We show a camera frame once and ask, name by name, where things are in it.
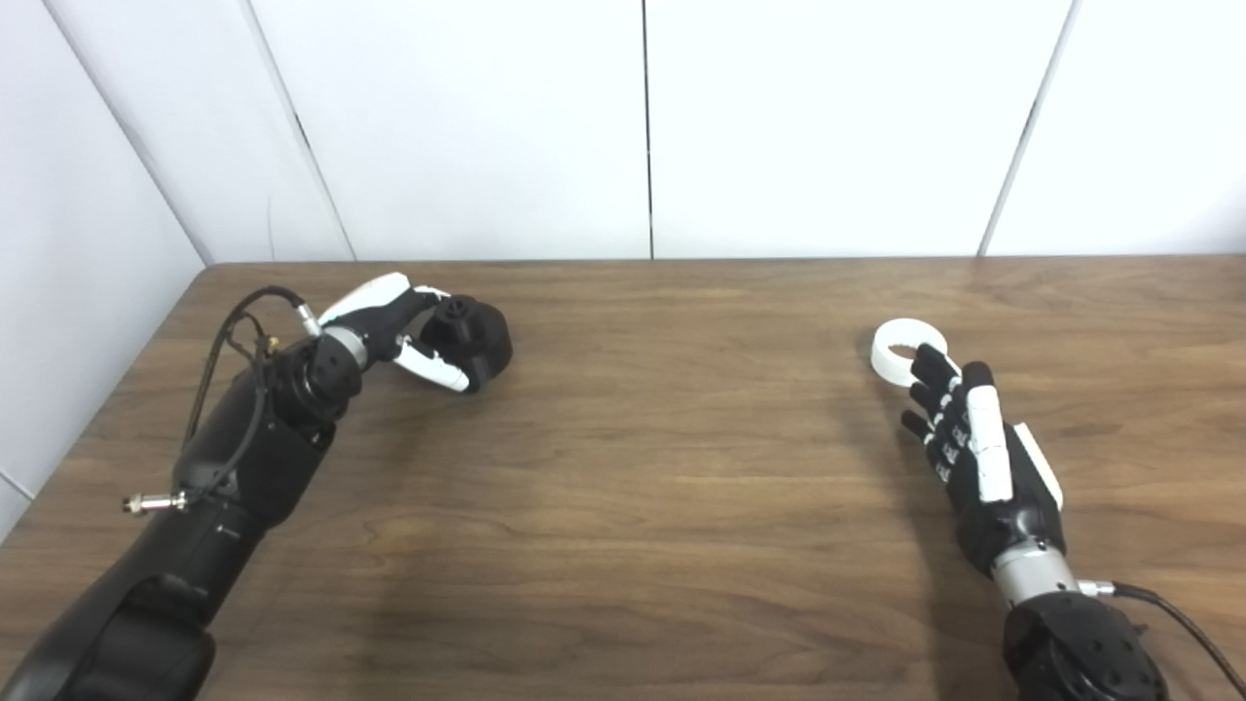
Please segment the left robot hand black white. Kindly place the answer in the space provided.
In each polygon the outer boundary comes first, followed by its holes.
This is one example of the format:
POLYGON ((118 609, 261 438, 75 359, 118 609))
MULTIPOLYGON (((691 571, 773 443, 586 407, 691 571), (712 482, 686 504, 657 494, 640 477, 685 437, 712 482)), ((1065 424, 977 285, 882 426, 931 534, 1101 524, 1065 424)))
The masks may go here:
POLYGON ((462 299, 431 285, 414 285, 406 275, 391 271, 339 298, 316 318, 316 324, 324 334, 334 329, 334 336, 355 355, 364 371, 378 362, 395 364, 455 393, 478 393, 485 381, 470 371, 466 362, 454 362, 449 350, 440 350, 407 332, 409 325, 422 313, 462 299))

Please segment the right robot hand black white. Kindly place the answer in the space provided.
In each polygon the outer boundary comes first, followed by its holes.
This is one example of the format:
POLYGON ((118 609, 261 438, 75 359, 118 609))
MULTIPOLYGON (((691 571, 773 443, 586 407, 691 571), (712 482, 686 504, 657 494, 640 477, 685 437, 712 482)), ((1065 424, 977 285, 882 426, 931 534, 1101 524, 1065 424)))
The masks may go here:
POLYGON ((1003 417, 1001 391, 984 362, 954 365, 932 345, 916 347, 910 398, 900 413, 943 486, 959 552, 989 575, 1012 547, 1067 554, 1062 509, 1018 426, 1003 417))

